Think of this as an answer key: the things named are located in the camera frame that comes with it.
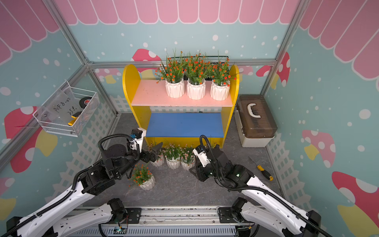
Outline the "pink flower pot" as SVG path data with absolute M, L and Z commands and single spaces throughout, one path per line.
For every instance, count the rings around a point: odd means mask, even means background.
M 156 146 L 155 143 L 151 143 L 150 145 L 148 145 L 148 151 L 151 151 L 153 149 L 153 147 Z M 160 148 L 159 152 L 158 152 L 158 155 L 156 157 L 156 161 L 155 162 L 152 162 L 152 165 L 154 167 L 160 167 L 164 164 L 164 155 L 163 155 L 163 151 L 164 149 L 163 148 Z
M 185 146 L 181 148 L 180 153 L 181 165 L 184 170 L 189 171 L 195 165 L 195 157 L 193 154 L 193 147 Z
M 177 169 L 181 165 L 181 149 L 174 144 L 168 144 L 163 149 L 163 156 L 171 169 Z

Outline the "orange flower pot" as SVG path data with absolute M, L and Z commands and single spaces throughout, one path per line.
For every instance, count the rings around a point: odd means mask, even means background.
M 200 100 L 206 93 L 205 79 L 208 76 L 208 62 L 201 54 L 191 55 L 185 58 L 185 75 L 188 78 L 187 96 L 192 100 Z
M 160 81 L 165 81 L 166 93 L 170 98 L 180 98 L 184 95 L 185 61 L 183 52 L 179 55 L 174 52 L 173 57 L 166 57 L 165 61 L 156 69 L 155 74 Z
M 218 62 L 210 62 L 208 76 L 212 81 L 210 95 L 216 101 L 224 101 L 228 97 L 231 80 L 236 80 L 236 72 L 231 72 L 233 66 L 227 57 L 225 60 L 219 59 Z
M 151 190 L 156 184 L 154 175 L 145 165 L 136 165 L 134 167 L 131 180 L 144 191 Z

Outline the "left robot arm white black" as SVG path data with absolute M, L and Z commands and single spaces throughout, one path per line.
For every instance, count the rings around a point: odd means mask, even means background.
M 139 161 L 155 161 L 163 144 L 159 143 L 149 152 L 142 149 L 142 129 L 134 129 L 131 135 L 114 134 L 99 140 L 101 160 L 79 171 L 72 186 L 45 207 L 27 217 L 14 217 L 7 222 L 6 237 L 56 237 L 53 230 L 56 220 L 75 209 L 86 199 L 91 199 L 115 184 L 124 175 L 129 178 Z

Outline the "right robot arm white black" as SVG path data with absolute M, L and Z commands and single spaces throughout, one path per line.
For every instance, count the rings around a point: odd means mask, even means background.
M 201 182 L 213 178 L 230 192 L 239 192 L 256 201 L 255 206 L 245 198 L 238 198 L 231 207 L 237 222 L 258 224 L 280 237 L 329 236 L 321 228 L 321 216 L 316 211 L 305 211 L 267 187 L 252 171 L 233 164 L 219 146 L 212 147 L 201 135 L 193 153 L 196 164 L 190 172 Z

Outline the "yellow rack pink blue shelves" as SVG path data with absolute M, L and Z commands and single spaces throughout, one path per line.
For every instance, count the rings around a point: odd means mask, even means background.
M 140 128 L 146 130 L 147 144 L 169 143 L 184 146 L 199 144 L 200 135 L 208 137 L 212 144 L 223 147 L 234 113 L 239 93 L 240 76 L 236 65 L 231 70 L 230 91 L 224 101 L 211 98 L 211 82 L 206 83 L 206 94 L 200 100 L 191 100 L 187 95 L 171 98 L 167 95 L 165 83 L 142 80 L 134 65 L 123 70 L 122 85 L 125 98 Z M 151 107 L 220 107 L 216 113 L 177 112 L 153 113 Z

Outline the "brown lid storage box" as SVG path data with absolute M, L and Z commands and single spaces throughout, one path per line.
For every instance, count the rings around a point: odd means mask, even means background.
M 239 96 L 235 122 L 244 148 L 265 147 L 277 131 L 274 117 L 262 95 Z

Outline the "small green circuit board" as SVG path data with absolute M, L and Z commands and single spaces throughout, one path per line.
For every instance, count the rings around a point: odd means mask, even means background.
M 114 235 L 126 235 L 127 234 L 127 232 L 128 232 L 128 228 L 127 227 L 125 227 L 125 228 L 123 228 L 123 227 L 115 227 L 114 228 L 114 231 L 113 231 L 113 234 Z

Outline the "black tape roll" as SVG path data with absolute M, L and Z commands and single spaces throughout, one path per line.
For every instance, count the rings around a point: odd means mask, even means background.
M 86 106 L 90 103 L 92 97 L 91 96 L 86 96 L 80 99 L 79 104 L 82 109 L 85 109 Z

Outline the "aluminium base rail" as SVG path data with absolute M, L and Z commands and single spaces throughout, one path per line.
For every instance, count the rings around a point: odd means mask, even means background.
M 257 229 L 266 229 L 235 221 L 230 207 L 129 207 L 127 213 L 128 218 L 118 224 L 99 207 L 65 217 L 53 230 L 59 237 L 249 237 Z M 114 235 L 115 227 L 127 227 L 128 232 Z

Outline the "yellow handled screwdriver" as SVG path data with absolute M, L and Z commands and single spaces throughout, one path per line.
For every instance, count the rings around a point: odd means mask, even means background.
M 265 170 L 261 165 L 257 164 L 252 157 L 249 156 L 249 159 L 254 163 L 256 168 L 261 172 L 265 179 L 268 181 L 273 181 L 273 176 L 267 170 Z

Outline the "yellow handled tool in basket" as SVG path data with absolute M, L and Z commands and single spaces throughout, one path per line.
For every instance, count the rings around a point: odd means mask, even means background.
M 82 112 L 77 112 L 73 115 L 71 115 L 72 117 L 72 120 L 68 123 L 69 126 L 73 126 L 74 123 L 76 122 L 76 120 L 79 118 L 79 116 L 81 115 Z

